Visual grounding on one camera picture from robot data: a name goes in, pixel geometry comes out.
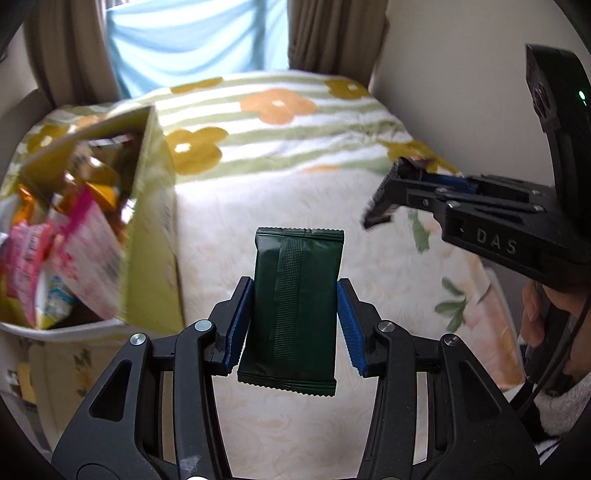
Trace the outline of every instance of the blue sheer fabric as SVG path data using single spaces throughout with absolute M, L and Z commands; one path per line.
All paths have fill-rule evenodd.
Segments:
M 287 0 L 143 0 L 108 9 L 106 19 L 123 97 L 288 67 Z

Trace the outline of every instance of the white wall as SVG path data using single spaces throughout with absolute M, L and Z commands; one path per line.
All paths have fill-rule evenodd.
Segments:
M 372 92 L 465 173 L 553 182 L 525 43 L 591 56 L 553 0 L 391 0 Z
M 0 63 L 0 117 L 37 88 L 22 27 L 12 38 L 7 53 L 6 60 Z

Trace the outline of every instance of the bed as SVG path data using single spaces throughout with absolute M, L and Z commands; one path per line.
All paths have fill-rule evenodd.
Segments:
M 319 74 L 231 75 L 114 105 L 65 107 L 21 141 L 4 188 L 27 155 L 102 118 L 155 104 L 177 170 L 177 244 L 186 323 L 207 318 L 240 276 L 254 275 L 259 226 L 345 231 L 340 276 L 414 335 L 456 332 L 502 389 L 522 381 L 502 290 L 480 259 L 445 244 L 429 213 L 400 208 L 369 232 L 360 218 L 392 160 L 432 153 L 360 84 Z M 441 173 L 454 167 L 437 157 Z M 50 443 L 118 344 L 31 348 L 31 375 Z M 313 397 L 215 378 L 233 474 L 351 478 L 365 447 L 376 379 L 360 378 L 337 334 L 337 391 Z M 415 461 L 424 459 L 426 387 L 418 379 Z M 170 406 L 165 408 L 170 416 Z M 172 458 L 170 430 L 167 455 Z

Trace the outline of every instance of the cardboard box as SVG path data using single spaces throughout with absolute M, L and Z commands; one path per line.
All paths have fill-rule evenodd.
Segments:
M 121 296 L 116 318 L 35 330 L 23 325 L 2 298 L 0 329 L 36 340 L 68 342 L 124 337 L 134 332 L 171 335 L 183 329 L 176 264 L 175 173 L 154 107 L 126 112 L 55 140 L 23 164 L 11 191 L 24 183 L 50 199 L 63 186 L 64 171 L 78 141 L 129 132 L 143 135 L 143 139 L 131 198 L 124 209 L 130 220 L 122 245 Z

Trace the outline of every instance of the dark green snack wrapper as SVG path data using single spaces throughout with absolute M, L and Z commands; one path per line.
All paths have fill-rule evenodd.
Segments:
M 310 395 L 336 390 L 341 230 L 259 228 L 254 306 L 238 381 Z

